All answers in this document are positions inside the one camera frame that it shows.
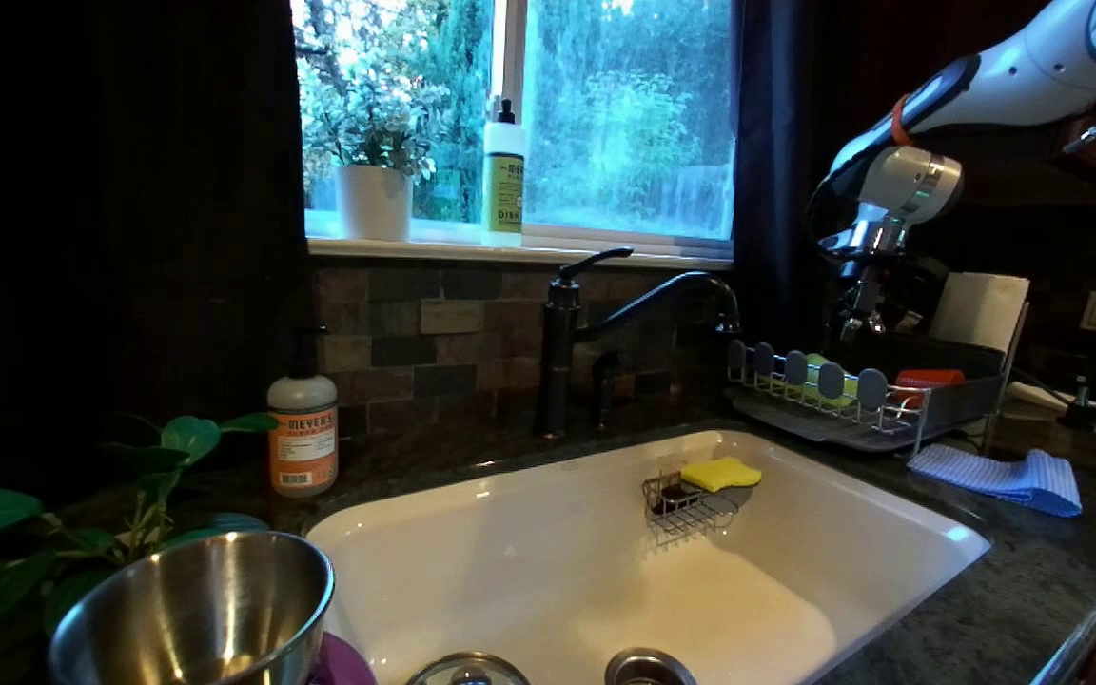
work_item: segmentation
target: white sink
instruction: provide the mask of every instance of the white sink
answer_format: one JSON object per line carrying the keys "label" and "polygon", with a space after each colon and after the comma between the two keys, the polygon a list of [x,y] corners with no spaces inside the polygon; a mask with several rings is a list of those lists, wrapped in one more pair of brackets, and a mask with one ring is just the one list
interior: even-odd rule
{"label": "white sink", "polygon": [[[653,533],[641,480],[708,458],[764,480],[708,533]],[[629,646],[674,656],[701,685],[809,681],[990,548],[740,430],[380,498],[306,537],[339,571],[325,631],[380,685],[456,651],[498,656],[533,685],[596,685]]]}

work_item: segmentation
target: black faucet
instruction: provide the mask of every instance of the black faucet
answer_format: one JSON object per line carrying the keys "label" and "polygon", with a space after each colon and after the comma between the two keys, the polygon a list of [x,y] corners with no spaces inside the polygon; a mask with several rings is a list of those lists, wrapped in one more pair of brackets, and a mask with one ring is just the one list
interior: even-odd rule
{"label": "black faucet", "polygon": [[728,298],[728,311],[717,311],[716,330],[717,335],[736,335],[740,330],[733,291],[722,277],[708,274],[708,270],[682,270],[682,274],[659,283],[653,291],[631,298],[622,310],[616,310],[601,324],[577,326],[582,291],[577,291],[573,277],[582,270],[588,270],[593,263],[629,258],[629,254],[631,254],[631,246],[610,246],[610,253],[596,253],[596,254],[588,254],[582,263],[558,268],[555,277],[547,283],[544,348],[538,348],[538,409],[537,409],[537,435],[538,437],[561,437],[565,435],[573,344],[593,344],[593,340],[631,324],[640,311],[645,311],[665,295],[675,295],[675,291],[688,291],[688,286],[711,286],[711,291],[717,291]]}

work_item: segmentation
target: sponge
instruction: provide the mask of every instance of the sponge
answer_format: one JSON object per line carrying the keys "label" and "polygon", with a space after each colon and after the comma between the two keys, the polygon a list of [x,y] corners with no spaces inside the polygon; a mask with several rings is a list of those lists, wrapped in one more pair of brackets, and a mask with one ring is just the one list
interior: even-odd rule
{"label": "sponge", "polygon": [[675,477],[701,490],[753,487],[764,480],[760,468],[750,468],[733,458],[691,462]]}

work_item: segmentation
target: cloth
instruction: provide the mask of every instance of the cloth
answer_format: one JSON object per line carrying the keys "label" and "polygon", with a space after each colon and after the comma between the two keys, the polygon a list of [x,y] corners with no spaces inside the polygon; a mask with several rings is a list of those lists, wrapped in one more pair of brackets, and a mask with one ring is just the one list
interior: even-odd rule
{"label": "cloth", "polygon": [[910,468],[967,490],[995,495],[1051,518],[1081,518],[1078,473],[1065,458],[1031,448],[1024,462],[990,462],[955,444],[923,444]]}

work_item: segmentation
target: stainless steel bowl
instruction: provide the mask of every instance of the stainless steel bowl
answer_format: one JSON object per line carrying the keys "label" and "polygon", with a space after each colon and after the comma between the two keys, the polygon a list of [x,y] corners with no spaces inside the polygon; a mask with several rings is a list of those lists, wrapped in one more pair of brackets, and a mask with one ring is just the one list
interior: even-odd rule
{"label": "stainless steel bowl", "polygon": [[48,638],[69,685],[303,685],[336,594],[318,548],[289,533],[221,533],[101,577]]}

